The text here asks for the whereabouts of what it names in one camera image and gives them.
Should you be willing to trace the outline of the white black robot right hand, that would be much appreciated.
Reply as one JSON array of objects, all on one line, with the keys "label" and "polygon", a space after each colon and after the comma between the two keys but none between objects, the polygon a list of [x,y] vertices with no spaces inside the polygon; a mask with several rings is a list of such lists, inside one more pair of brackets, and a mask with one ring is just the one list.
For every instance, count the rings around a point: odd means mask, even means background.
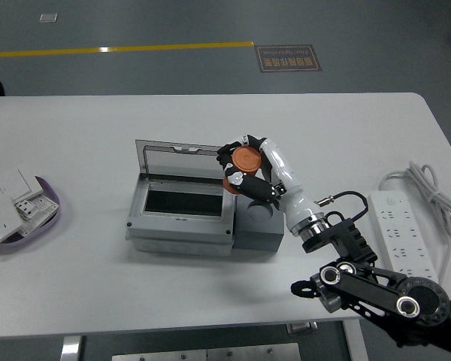
[{"label": "white black robot right hand", "polygon": [[[233,160],[233,153],[243,146],[253,148],[261,156],[262,179],[247,173]],[[283,212],[287,229],[295,237],[307,241],[329,227],[324,213],[304,195],[300,180],[271,139],[244,135],[218,149],[216,160],[222,166],[231,190],[274,205]]]}]

